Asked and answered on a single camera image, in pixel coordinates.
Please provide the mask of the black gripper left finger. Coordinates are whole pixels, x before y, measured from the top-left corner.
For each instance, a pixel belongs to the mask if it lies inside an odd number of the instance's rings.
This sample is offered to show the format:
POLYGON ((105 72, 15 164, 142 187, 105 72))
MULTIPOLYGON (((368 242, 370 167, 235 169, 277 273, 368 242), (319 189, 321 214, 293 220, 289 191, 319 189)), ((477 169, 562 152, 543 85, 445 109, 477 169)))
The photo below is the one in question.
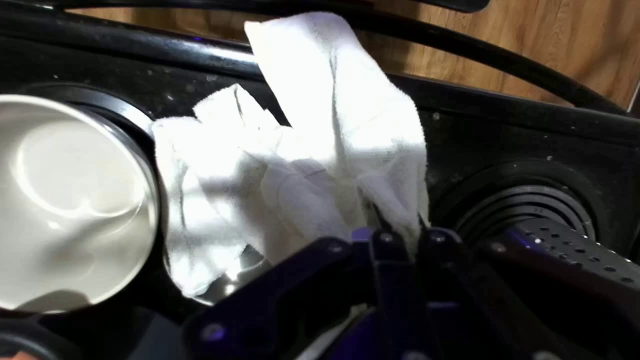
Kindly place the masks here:
POLYGON ((373 226, 370 258, 385 357, 432 360, 424 297, 404 238, 376 206, 368 207, 368 221, 373 226))

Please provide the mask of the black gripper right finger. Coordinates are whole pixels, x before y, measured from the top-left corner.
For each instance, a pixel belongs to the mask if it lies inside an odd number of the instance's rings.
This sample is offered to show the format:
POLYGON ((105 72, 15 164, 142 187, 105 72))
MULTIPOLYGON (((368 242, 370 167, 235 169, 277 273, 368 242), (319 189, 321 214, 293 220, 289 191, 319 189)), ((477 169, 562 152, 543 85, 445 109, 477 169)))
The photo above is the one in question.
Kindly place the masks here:
POLYGON ((456 360, 530 360, 519 297, 469 254, 458 234, 424 228, 417 268, 448 354, 456 360))

